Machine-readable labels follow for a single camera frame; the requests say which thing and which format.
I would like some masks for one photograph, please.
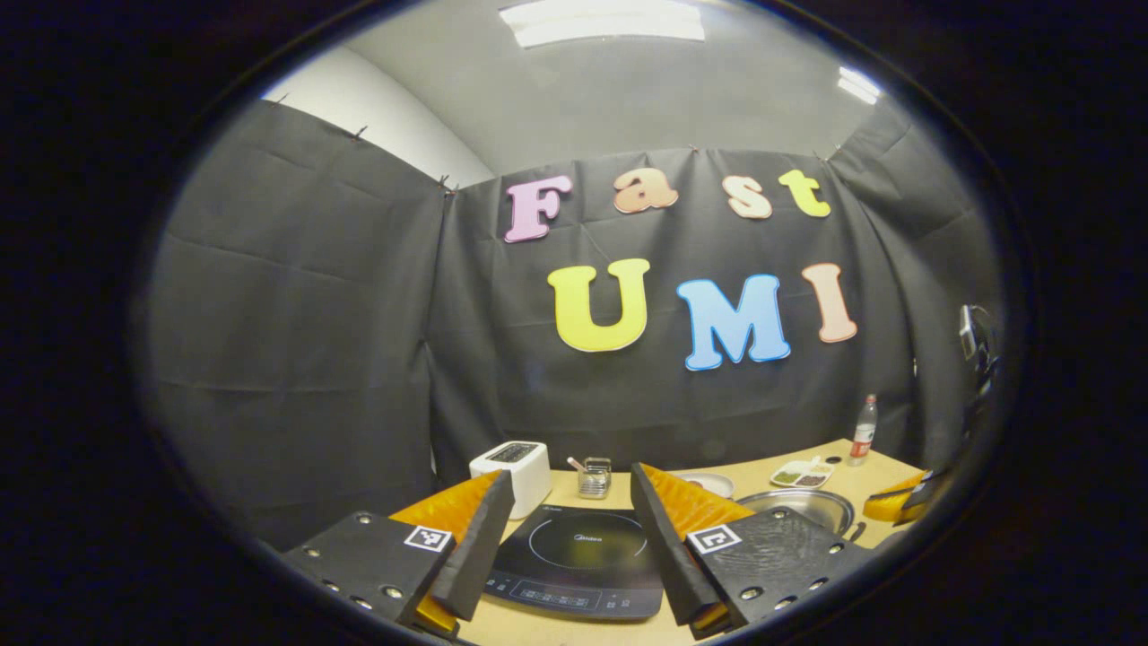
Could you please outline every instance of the letter m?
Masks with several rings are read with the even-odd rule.
[[[693,328],[693,355],[685,359],[690,371],[712,371],[722,364],[714,348],[714,337],[734,364],[739,364],[753,333],[750,359],[770,361],[789,357],[790,348],[782,336],[777,310],[776,275],[758,273],[745,279],[742,299],[734,309],[713,280],[687,280],[677,286],[677,295],[690,305]]]

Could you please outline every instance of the ceiling light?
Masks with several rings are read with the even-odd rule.
[[[870,106],[877,102],[876,94],[870,93],[864,87],[858,85],[856,83],[853,83],[847,78],[841,77],[840,79],[838,79],[837,86],[840,87],[841,89],[845,89],[850,94],[853,94],[858,99],[861,99],[866,103],[869,103]]]
[[[670,0],[538,0],[498,15],[522,48],[604,36],[706,39],[697,7]]]
[[[854,94],[856,93],[854,92],[854,89],[860,89],[864,94],[872,96],[874,99],[872,101],[864,99],[862,96],[862,99],[864,99],[864,101],[870,104],[876,102],[877,96],[881,96],[881,88],[874,85],[874,83],[869,80],[864,75],[846,68],[837,68],[837,71],[841,73],[841,79],[837,81],[838,87],[847,89]],[[841,85],[841,83],[844,81],[848,81],[851,84],[851,87]]]

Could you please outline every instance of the plastic bottle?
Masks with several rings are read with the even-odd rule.
[[[872,436],[877,433],[877,396],[864,398],[864,406],[858,415],[858,428],[853,434],[853,449],[850,450],[850,467],[860,467],[869,456]]]

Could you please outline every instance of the metal bowl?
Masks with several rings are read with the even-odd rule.
[[[843,536],[853,524],[853,505],[848,500],[816,489],[766,491],[747,496],[737,504],[759,514],[774,507],[789,507],[837,536]]]

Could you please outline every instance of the cooktop control panel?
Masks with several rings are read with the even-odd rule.
[[[597,618],[645,618],[661,608],[661,589],[612,590],[551,585],[494,570],[486,592],[528,606]]]

